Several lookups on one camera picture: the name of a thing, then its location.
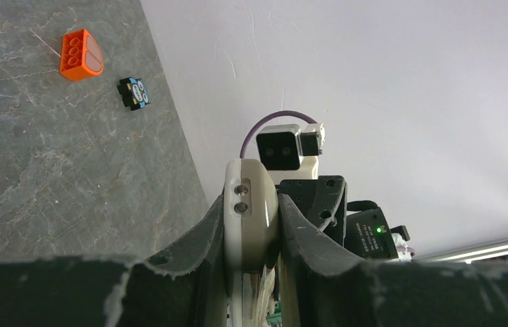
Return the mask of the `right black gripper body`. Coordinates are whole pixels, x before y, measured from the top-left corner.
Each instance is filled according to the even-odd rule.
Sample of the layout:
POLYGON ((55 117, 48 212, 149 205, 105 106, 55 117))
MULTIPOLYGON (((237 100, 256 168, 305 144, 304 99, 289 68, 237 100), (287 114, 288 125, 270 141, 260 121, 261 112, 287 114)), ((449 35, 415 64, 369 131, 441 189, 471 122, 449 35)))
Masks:
POLYGON ((304 217, 334 242, 346 237, 347 182, 340 175, 281 181, 277 191, 287 194, 304 217))

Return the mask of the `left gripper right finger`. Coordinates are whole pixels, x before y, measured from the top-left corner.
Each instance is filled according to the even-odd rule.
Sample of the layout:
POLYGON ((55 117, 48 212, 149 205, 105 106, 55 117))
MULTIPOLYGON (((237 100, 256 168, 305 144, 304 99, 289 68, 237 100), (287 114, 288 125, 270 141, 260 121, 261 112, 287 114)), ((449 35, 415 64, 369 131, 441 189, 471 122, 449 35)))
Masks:
POLYGON ((366 326, 365 260, 316 228, 279 195, 279 289, 284 326, 366 326))

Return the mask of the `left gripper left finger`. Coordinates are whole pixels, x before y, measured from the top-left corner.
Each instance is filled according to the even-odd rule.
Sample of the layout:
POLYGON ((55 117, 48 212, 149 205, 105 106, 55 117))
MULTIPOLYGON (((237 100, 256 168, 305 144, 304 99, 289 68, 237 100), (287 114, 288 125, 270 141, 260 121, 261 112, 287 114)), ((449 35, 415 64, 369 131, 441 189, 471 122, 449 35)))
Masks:
POLYGON ((197 225, 147 259, 158 326, 226 325, 223 205, 219 196, 197 225))

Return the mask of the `beige remote control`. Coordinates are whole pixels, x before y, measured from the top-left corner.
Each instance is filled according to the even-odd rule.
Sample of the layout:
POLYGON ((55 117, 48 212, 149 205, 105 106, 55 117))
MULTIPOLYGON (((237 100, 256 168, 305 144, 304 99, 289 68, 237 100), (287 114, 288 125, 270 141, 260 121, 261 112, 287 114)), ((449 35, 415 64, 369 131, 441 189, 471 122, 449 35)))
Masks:
POLYGON ((227 164, 223 190, 224 255, 233 326, 263 326, 279 254, 278 200, 256 159, 227 164))

